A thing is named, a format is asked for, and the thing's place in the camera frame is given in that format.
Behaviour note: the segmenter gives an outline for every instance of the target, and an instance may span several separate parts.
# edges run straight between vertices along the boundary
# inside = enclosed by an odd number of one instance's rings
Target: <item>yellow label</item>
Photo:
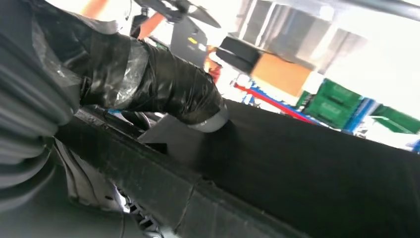
[[[193,44],[196,44],[197,43],[197,41],[194,40],[194,38],[192,38],[192,37],[188,37],[188,40],[191,41],[191,43],[193,43]]]

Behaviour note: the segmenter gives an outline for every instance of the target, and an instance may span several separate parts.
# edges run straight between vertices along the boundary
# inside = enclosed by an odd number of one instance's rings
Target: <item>black plastic panel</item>
[[[99,115],[79,111],[56,137],[182,238],[307,237]]]
[[[277,219],[316,238],[419,237],[419,157],[227,102],[213,134],[166,117],[140,137]]]

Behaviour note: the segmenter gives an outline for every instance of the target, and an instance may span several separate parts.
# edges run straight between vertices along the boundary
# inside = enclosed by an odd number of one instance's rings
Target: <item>clear plastic wrap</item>
[[[76,16],[43,0],[29,3],[39,26],[33,34],[34,47],[40,48],[38,54],[44,69],[69,83],[74,75],[80,78],[82,104],[121,109],[127,94],[120,88],[128,90],[130,85],[124,80],[131,51],[130,38],[108,34],[112,31],[103,33],[103,29],[98,28],[103,22]],[[63,68],[73,74],[63,74]]]
[[[35,19],[32,20],[32,46],[41,62],[41,67],[44,72],[46,72],[54,82],[63,89],[67,98],[71,100],[73,108],[75,108],[76,105],[79,105],[82,79],[62,66],[61,62],[45,41],[44,33]]]
[[[114,103],[116,108],[125,108],[130,104],[140,81],[143,79],[148,62],[149,53],[145,46],[139,44],[134,38],[131,39],[127,67]]]

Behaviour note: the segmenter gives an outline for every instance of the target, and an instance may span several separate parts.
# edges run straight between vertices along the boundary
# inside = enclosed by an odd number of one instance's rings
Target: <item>green plastic crate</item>
[[[294,108],[299,109],[299,107],[304,106],[308,102],[311,96],[312,94],[310,94],[309,92],[303,91],[301,97],[299,98]]]
[[[360,103],[361,95],[348,90],[347,88],[329,80],[325,79],[320,86],[317,95],[322,95],[330,100],[346,107],[353,108]]]
[[[379,106],[371,115],[393,132],[417,134],[420,131],[419,120],[384,105]]]
[[[352,108],[348,108],[317,94],[305,109],[305,114],[310,115],[333,128],[342,129],[359,103],[354,104]]]
[[[384,118],[384,117],[372,117],[372,118],[375,119],[375,121],[377,121],[380,124],[382,124],[383,126],[385,126],[388,129],[390,129],[392,132],[395,132],[395,133],[405,133],[405,134],[415,134],[412,131],[409,131],[408,129],[402,127],[398,123],[390,120],[389,118]]]

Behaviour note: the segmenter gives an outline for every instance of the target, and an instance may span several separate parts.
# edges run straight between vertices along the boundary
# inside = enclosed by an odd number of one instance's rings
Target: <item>black hose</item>
[[[156,113],[144,113],[149,120],[152,120],[154,123],[158,122],[163,116],[158,116]]]
[[[151,127],[151,123],[144,113],[121,112],[121,115],[142,130],[148,130]]]
[[[46,138],[78,108],[79,95],[69,92],[80,92],[80,82],[60,83],[63,72],[43,70],[52,61],[41,62],[33,48],[32,20],[22,1],[0,2],[0,212],[29,201],[51,178]]]
[[[224,108],[212,77],[201,67],[143,41],[100,33],[44,1],[31,5],[39,25],[35,33],[63,66],[83,78],[81,105],[168,113],[191,126],[211,124]]]

